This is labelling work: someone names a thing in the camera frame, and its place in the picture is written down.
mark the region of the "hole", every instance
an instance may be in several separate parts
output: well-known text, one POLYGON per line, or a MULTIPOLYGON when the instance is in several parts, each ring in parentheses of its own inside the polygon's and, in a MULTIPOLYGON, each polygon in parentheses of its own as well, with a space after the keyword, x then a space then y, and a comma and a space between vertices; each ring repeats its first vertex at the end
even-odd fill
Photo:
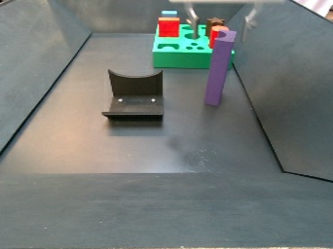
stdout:
POLYGON ((179 50, 179 44, 158 44, 158 49, 163 48, 174 48, 175 50, 179 50))
POLYGON ((193 33, 187 33, 187 34, 185 35, 185 38, 193 40, 193 33))
POLYGON ((218 32, 218 38, 222 38, 222 37, 225 37, 226 36, 226 33, 225 32, 221 32, 222 30, 219 30, 219 32, 218 32))
POLYGON ((190 26, 185 26, 182 27, 183 30, 193 30, 193 28, 190 26))

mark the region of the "metal surface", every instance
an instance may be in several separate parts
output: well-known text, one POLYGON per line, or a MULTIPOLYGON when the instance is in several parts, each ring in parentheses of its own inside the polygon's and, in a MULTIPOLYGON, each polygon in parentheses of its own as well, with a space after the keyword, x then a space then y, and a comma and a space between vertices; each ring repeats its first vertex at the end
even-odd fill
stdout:
MULTIPOLYGON (((182 23, 187 18, 183 4, 171 4, 167 0, 59 1, 98 33, 155 33, 158 17, 165 10, 177 10, 182 23)), ((242 4, 198 4, 195 13, 205 24, 207 18, 230 20, 241 7, 242 4)))
POLYGON ((114 123, 100 115, 112 98, 110 68, 132 76, 161 71, 152 44, 154 35, 94 35, 12 143, 0 173, 278 171, 233 70, 219 108, 205 105, 209 70, 165 69, 162 123, 114 123))
POLYGON ((280 172, 233 70, 218 108, 209 70, 166 69, 163 123, 102 117, 108 68, 151 74, 152 42, 92 36, 25 124, 0 162, 0 248, 332 247, 333 185, 280 172))
POLYGON ((3 175, 0 248, 333 247, 332 192, 242 171, 3 175))
POLYGON ((292 1, 262 6, 258 23, 237 39, 235 68, 263 130, 286 171, 333 180, 333 25, 292 1))
POLYGON ((84 43, 90 31, 56 1, 0 8, 0 151, 84 43))

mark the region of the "toy block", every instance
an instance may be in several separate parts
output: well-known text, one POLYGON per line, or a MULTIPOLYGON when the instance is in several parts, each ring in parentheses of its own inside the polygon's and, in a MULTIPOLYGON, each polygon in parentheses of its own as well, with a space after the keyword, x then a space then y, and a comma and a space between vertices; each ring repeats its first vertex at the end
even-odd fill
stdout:
POLYGON ((156 29, 152 57, 154 67, 169 68, 206 68, 211 66, 213 49, 209 47, 210 39, 205 35, 206 26, 199 25, 199 38, 193 39, 193 29, 189 24, 179 25, 179 37, 159 37, 156 29))
POLYGON ((210 48, 214 48, 214 39, 218 35, 219 30, 229 30, 226 26, 213 26, 211 28, 211 36, 210 36, 210 48))
POLYGON ((159 36, 179 37, 179 18, 159 18, 159 36))
POLYGON ((225 26, 225 19, 209 18, 206 21, 206 36, 211 36, 213 26, 225 26))
POLYGON ((205 97, 205 103, 213 106, 218 106, 221 103, 235 34, 235 31, 221 30, 218 32, 218 38, 214 40, 213 63, 205 97))
POLYGON ((177 18, 177 11, 162 11, 163 18, 177 18))

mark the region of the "gray floor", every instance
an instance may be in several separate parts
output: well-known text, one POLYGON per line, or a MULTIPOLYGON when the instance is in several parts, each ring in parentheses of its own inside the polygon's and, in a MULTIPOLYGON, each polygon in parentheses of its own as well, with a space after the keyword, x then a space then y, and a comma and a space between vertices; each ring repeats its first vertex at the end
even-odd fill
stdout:
POLYGON ((159 123, 110 123, 107 69, 152 35, 95 35, 0 160, 0 248, 333 246, 333 185, 282 174, 234 71, 165 70, 159 123))

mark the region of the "purple rectangular block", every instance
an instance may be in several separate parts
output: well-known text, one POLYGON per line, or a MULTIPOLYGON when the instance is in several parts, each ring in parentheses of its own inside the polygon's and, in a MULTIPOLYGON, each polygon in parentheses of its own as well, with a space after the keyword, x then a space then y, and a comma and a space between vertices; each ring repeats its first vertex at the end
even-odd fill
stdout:
POLYGON ((234 46, 235 34, 235 31, 221 30, 218 32, 218 37, 214 39, 211 69, 205 98, 205 103, 213 106, 218 106, 221 103, 223 83, 234 46))

